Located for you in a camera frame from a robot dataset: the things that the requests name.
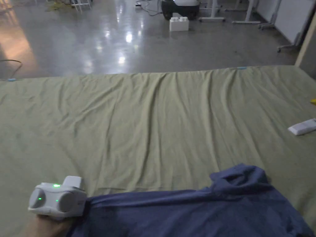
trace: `concrete floor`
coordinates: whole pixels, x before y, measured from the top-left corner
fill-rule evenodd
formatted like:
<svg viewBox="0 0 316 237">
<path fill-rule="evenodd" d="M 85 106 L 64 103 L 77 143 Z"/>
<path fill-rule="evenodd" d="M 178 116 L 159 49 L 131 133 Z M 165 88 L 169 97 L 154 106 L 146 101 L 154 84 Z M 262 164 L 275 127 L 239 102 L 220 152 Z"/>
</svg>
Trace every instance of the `concrete floor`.
<svg viewBox="0 0 316 237">
<path fill-rule="evenodd" d="M 136 10 L 130 0 L 94 0 L 82 14 L 71 8 L 47 12 L 45 0 L 11 8 L 12 1 L 0 0 L 0 59 L 23 62 L 16 78 L 281 65 L 297 57 L 277 53 L 288 42 L 276 30 L 231 23 L 245 13 L 223 12 L 225 23 L 192 21 L 190 31 L 170 33 L 162 15 Z M 155 9 L 154 1 L 149 8 Z M 1 62 L 0 78 L 17 66 Z"/>
</svg>

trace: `white device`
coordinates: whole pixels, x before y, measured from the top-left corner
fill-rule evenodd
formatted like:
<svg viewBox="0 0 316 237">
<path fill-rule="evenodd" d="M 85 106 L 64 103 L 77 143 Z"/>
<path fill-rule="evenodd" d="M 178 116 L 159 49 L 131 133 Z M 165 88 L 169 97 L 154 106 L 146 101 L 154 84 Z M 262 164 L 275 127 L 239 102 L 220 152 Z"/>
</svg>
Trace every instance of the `white device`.
<svg viewBox="0 0 316 237">
<path fill-rule="evenodd" d="M 80 189 L 81 180 L 81 177 L 67 176 L 62 185 L 37 185 L 30 196 L 28 210 L 57 218 L 82 216 L 87 194 Z"/>
<path fill-rule="evenodd" d="M 295 124 L 289 127 L 288 130 L 294 135 L 299 136 L 316 130 L 316 119 L 310 119 L 305 122 Z"/>
</svg>

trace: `white foam block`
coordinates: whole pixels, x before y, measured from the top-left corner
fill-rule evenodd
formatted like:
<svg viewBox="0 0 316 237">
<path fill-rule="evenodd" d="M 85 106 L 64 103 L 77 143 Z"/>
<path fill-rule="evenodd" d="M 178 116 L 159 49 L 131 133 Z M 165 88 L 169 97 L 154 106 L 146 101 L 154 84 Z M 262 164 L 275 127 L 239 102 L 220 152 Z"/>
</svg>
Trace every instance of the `white foam block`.
<svg viewBox="0 0 316 237">
<path fill-rule="evenodd" d="M 310 119 L 288 128 L 294 135 L 299 136 L 316 130 L 316 120 Z"/>
<path fill-rule="evenodd" d="M 189 19 L 185 17 L 172 17 L 169 23 L 170 31 L 188 31 L 189 30 Z"/>
</svg>

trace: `blue shirt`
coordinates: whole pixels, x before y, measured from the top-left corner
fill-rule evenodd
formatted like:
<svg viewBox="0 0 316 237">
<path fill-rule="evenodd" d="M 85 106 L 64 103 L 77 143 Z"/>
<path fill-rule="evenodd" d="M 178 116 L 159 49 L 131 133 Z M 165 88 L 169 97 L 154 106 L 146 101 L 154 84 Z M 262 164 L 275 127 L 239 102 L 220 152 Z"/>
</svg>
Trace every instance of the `blue shirt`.
<svg viewBox="0 0 316 237">
<path fill-rule="evenodd" d="M 262 169 L 240 164 L 210 177 L 201 190 L 92 197 L 67 236 L 314 236 Z"/>
</svg>

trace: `black cable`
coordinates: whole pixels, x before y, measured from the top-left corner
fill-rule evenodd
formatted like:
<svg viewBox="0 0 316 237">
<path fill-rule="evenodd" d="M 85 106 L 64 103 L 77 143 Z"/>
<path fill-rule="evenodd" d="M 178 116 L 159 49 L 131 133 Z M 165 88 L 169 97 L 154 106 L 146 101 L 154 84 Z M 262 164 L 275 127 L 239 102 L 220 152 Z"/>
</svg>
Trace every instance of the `black cable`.
<svg viewBox="0 0 316 237">
<path fill-rule="evenodd" d="M 143 7 L 143 6 L 140 4 L 140 5 L 141 5 L 141 9 L 144 10 L 145 12 L 147 12 L 148 15 L 150 15 L 150 16 L 156 16 L 156 15 L 158 15 L 158 14 L 161 14 L 161 12 L 158 12 L 160 0 L 157 0 L 157 11 L 151 10 L 151 9 L 147 9 L 147 7 L 150 5 L 149 1 L 152 1 L 152 0 L 138 0 L 138 1 L 136 1 L 136 3 L 137 3 L 137 4 L 140 4 L 140 2 L 146 2 L 147 5 L 146 5 L 145 7 Z"/>
<path fill-rule="evenodd" d="M 23 63 L 18 61 L 18 60 L 13 60 L 13 59 L 3 59 L 3 60 L 0 60 L 0 62 L 18 62 L 20 63 L 20 66 L 18 66 L 18 68 L 12 73 L 11 77 L 10 78 L 13 78 L 14 74 L 22 67 Z"/>
</svg>

